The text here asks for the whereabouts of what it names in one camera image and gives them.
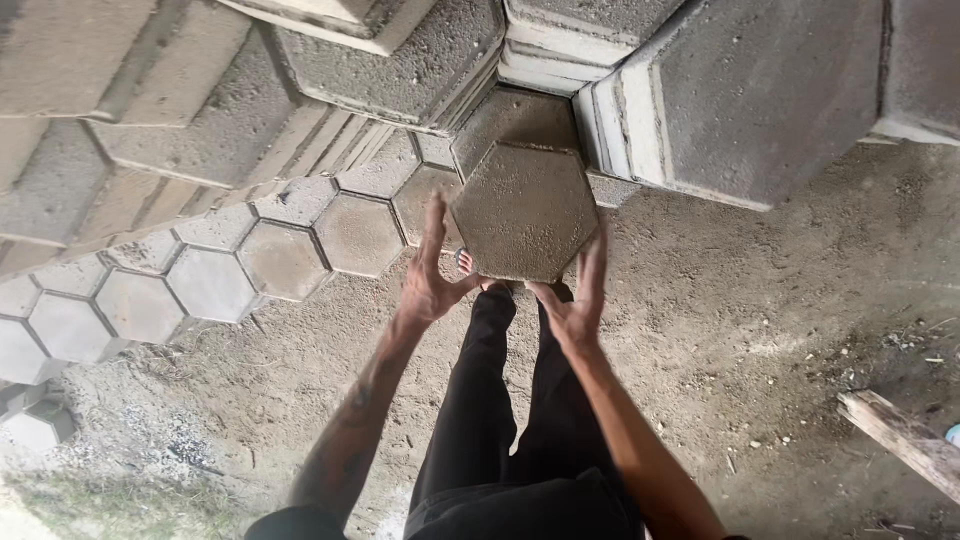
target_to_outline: hand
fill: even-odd
[[[480,284],[480,276],[472,274],[456,283],[440,275],[437,261],[444,245],[446,201],[434,191],[426,209],[426,226],[420,248],[407,265],[407,281],[400,294],[397,313],[411,322],[429,325],[443,317],[450,308]]]
[[[606,222],[600,222],[577,262],[575,302],[561,302],[546,283],[525,283],[546,309],[550,330],[560,342],[566,357],[571,360],[593,358],[600,352],[598,333],[605,299],[604,281],[607,278]]]

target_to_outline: wood piece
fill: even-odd
[[[837,398],[837,411],[844,418],[960,503],[960,448],[872,390],[842,393]]]

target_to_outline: sandy ground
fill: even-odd
[[[646,189],[611,213],[603,344],[731,531],[896,540],[871,531],[896,524],[908,540],[960,538],[956,505],[834,398],[870,387],[936,430],[960,422],[957,209],[960,152],[904,144],[854,148],[768,213]],[[54,386],[81,436],[43,457],[0,442],[8,478],[212,481],[242,527],[280,504],[371,354],[411,253],[380,280],[340,276],[240,326],[70,369]],[[472,296],[418,347],[349,537],[399,537]],[[516,300],[504,376],[522,429],[537,321],[532,295]]]

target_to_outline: leg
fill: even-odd
[[[557,297],[572,302],[563,283],[553,286]],[[590,467],[605,476],[616,475],[600,425],[583,386],[550,331],[543,305],[540,314],[540,352],[534,368],[530,422],[510,458],[507,481],[538,482],[573,479]]]
[[[436,493],[499,481],[516,436],[503,381],[516,306],[505,286],[477,295],[460,358],[420,467],[410,511]]]

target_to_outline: forearm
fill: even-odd
[[[607,440],[614,464],[654,538],[720,540],[725,531],[700,488],[647,424],[599,345],[570,364]]]
[[[400,376],[427,324],[399,312],[373,358],[310,451],[290,495],[291,506],[315,505],[341,526],[363,490]]]

